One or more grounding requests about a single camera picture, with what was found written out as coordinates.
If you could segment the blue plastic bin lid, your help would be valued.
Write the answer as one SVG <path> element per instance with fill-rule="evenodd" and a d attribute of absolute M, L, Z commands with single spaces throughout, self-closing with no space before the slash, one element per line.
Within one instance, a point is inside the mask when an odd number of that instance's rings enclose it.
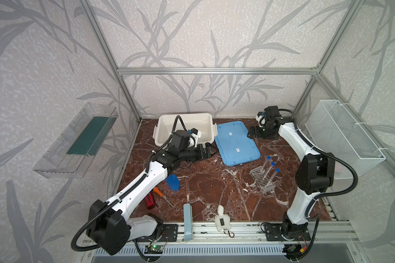
<path fill-rule="evenodd" d="M 217 124 L 216 127 L 215 142 L 226 166 L 248 163 L 261 157 L 255 142 L 248 138 L 248 129 L 242 121 Z"/>

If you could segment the clear test tube rack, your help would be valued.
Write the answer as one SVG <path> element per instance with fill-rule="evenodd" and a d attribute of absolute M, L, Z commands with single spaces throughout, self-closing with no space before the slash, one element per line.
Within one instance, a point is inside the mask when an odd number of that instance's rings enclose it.
<path fill-rule="evenodd" d="M 279 168 L 270 167 L 266 172 L 264 172 L 262 171 L 262 167 L 257 167 L 250 171 L 250 175 L 261 192 L 266 194 L 275 189 L 274 179 L 279 172 Z"/>

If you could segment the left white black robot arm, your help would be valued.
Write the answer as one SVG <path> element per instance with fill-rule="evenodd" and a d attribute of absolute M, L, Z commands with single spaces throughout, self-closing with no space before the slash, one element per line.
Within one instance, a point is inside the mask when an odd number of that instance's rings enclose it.
<path fill-rule="evenodd" d="M 178 130 L 149 156 L 145 169 L 125 188 L 107 201 L 96 200 L 88 221 L 75 233 L 71 249 L 76 252 L 102 248 L 118 253 L 127 242 L 141 237 L 160 237 L 163 221 L 153 215 L 132 218 L 131 214 L 182 162 L 210 159 L 218 151 L 213 144 L 199 143 L 196 129 Z"/>

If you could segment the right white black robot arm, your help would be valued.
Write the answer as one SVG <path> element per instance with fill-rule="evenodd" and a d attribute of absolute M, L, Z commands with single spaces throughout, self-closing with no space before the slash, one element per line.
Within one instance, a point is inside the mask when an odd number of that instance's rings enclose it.
<path fill-rule="evenodd" d="M 262 230 L 267 239 L 295 241 L 308 232 L 310 213 L 317 200 L 323 197 L 340 196 L 353 191 L 358 184 L 358 174 L 347 162 L 325 152 L 312 143 L 298 127 L 294 113 L 282 116 L 284 109 L 269 106 L 256 115 L 257 126 L 252 126 L 248 138 L 276 139 L 287 141 L 301 163 L 296 172 L 297 192 L 291 207 L 284 214 L 281 224 L 266 224 Z M 342 164 L 353 176 L 352 184 L 338 192 L 328 192 L 334 183 L 335 165 Z"/>

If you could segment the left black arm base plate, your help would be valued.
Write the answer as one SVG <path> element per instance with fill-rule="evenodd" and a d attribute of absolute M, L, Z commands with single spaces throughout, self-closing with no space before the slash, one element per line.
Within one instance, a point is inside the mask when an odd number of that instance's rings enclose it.
<path fill-rule="evenodd" d="M 151 236 L 143 236 L 136 239 L 137 242 L 177 242 L 178 224 L 164 223 L 158 227 Z"/>

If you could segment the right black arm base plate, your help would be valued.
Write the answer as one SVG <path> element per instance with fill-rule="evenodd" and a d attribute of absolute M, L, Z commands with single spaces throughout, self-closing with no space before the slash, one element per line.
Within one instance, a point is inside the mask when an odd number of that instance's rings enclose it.
<path fill-rule="evenodd" d="M 263 222 L 261 230 L 265 234 L 267 241 L 310 241 L 311 236 L 308 231 L 308 224 L 287 225 L 280 223 Z"/>

